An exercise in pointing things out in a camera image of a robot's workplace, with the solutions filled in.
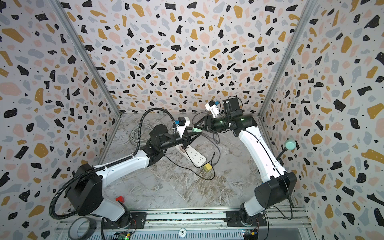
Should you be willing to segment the white power strip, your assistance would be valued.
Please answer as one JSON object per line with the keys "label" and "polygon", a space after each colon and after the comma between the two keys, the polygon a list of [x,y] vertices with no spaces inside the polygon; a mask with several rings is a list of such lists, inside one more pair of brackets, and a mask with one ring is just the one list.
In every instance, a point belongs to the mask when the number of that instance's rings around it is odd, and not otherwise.
{"label": "white power strip", "polygon": [[206,157],[204,157],[191,146],[184,148],[184,146],[180,144],[175,146],[175,149],[180,154],[182,154],[187,160],[190,160],[196,168],[202,167],[207,161]]}

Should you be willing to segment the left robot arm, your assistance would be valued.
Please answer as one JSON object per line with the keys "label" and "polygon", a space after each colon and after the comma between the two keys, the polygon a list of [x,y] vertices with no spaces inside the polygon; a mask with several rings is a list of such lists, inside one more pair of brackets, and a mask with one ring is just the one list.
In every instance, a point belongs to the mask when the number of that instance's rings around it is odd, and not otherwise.
{"label": "left robot arm", "polygon": [[[146,144],[137,145],[131,155],[105,165],[80,166],[74,177],[53,197],[49,206],[51,218],[63,220],[73,215],[95,215],[111,221],[120,229],[130,225],[131,212],[124,204],[104,198],[103,189],[129,173],[154,165],[165,156],[169,148],[177,145],[186,148],[202,133],[197,126],[190,127],[188,118],[179,117],[175,120],[168,111],[164,112],[172,120],[171,132],[166,125],[156,125],[150,131]],[[75,210],[65,215],[58,215],[55,207],[62,194],[66,194]]]}

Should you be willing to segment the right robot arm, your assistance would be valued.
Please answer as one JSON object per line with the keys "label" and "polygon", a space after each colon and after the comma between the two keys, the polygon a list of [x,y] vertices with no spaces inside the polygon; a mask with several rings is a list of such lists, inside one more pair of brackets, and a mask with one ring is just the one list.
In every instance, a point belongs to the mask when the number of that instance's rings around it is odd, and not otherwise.
{"label": "right robot arm", "polygon": [[205,107],[210,112],[199,121],[206,132],[219,134],[230,131],[246,146],[257,165],[262,184],[255,188],[254,195],[239,210],[243,224],[251,225],[265,210],[284,200],[290,200],[297,177],[287,172],[274,157],[264,141],[254,117],[245,114],[239,98],[231,97],[223,101],[221,113],[219,102],[210,101]]}

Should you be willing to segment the green USB charger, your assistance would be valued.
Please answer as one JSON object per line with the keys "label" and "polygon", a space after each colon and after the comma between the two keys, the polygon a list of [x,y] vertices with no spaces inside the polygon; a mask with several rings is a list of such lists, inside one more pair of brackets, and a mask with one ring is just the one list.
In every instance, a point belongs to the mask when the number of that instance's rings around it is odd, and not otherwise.
{"label": "green USB charger", "polygon": [[203,131],[203,130],[198,129],[198,128],[193,128],[192,130],[193,130],[193,132],[196,132],[196,133],[201,133]]}

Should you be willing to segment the yellow USB charger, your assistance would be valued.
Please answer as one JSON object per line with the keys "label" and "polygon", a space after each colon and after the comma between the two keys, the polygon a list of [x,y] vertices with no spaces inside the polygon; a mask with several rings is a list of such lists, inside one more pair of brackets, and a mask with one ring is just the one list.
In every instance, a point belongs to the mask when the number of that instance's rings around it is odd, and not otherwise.
{"label": "yellow USB charger", "polygon": [[212,165],[207,163],[203,166],[203,169],[206,171],[206,172],[210,172],[213,168],[212,168]]}

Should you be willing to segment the red cube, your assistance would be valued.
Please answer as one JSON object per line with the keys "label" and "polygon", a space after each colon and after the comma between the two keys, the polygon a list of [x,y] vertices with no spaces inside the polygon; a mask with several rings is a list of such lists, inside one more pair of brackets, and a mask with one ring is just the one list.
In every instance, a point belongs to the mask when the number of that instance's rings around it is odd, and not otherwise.
{"label": "red cube", "polygon": [[125,199],[124,199],[123,196],[119,196],[119,197],[116,198],[116,201],[117,201],[117,202],[120,202],[120,203],[124,203],[124,202],[125,202]]}

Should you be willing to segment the black tape roll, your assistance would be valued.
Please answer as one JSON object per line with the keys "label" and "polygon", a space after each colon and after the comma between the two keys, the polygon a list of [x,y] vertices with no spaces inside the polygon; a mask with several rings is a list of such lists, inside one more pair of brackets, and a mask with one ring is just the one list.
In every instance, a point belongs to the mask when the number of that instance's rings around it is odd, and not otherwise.
{"label": "black tape roll", "polygon": [[69,227],[68,237],[70,240],[87,240],[97,229],[97,222],[89,217],[76,219]]}

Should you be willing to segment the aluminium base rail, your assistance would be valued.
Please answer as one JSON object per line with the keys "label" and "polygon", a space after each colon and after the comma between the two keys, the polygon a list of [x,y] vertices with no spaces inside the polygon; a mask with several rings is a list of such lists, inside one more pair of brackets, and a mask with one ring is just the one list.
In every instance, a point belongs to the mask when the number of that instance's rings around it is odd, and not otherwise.
{"label": "aluminium base rail", "polygon": [[[315,240],[303,208],[280,206],[264,211],[251,224],[243,224],[238,209],[189,208],[132,210],[131,223],[119,229],[109,220],[94,217],[95,233],[88,240]],[[68,230],[78,217],[61,220],[53,240],[70,240]]]}

